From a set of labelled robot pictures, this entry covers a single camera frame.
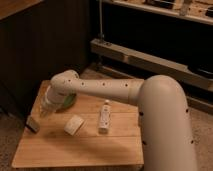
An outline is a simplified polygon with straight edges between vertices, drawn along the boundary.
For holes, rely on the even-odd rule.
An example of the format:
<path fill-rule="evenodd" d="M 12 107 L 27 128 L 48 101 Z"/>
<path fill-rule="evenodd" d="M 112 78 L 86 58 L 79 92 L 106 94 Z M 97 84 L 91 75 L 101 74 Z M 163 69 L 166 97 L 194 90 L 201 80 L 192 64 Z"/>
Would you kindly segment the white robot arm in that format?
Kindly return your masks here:
<path fill-rule="evenodd" d="M 185 92 L 172 77 L 81 79 L 74 70 L 54 75 L 41 102 L 43 112 L 60 109 L 65 99 L 84 93 L 138 108 L 144 142 L 144 171 L 198 171 Z"/>

